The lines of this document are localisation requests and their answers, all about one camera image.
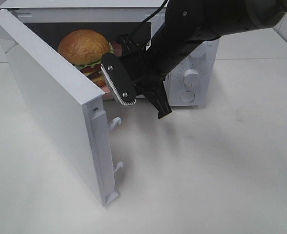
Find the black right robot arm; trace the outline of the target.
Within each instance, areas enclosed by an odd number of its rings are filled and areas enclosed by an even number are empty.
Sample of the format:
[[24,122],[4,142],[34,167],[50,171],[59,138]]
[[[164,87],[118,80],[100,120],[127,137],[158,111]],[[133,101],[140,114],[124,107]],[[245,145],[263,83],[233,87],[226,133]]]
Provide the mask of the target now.
[[149,42],[122,35],[121,62],[137,95],[158,110],[171,113],[164,78],[204,41],[225,35],[271,28],[287,13],[287,0],[166,0],[164,23]]

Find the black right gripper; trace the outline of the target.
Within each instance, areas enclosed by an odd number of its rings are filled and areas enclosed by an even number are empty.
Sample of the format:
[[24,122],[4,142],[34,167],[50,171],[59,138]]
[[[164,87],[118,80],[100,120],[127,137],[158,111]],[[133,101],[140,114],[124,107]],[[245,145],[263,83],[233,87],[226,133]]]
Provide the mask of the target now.
[[169,53],[143,50],[143,44],[135,42],[128,34],[117,36],[116,43],[122,49],[119,94],[144,95],[157,109],[158,119],[172,113],[164,87],[165,76],[169,73]]

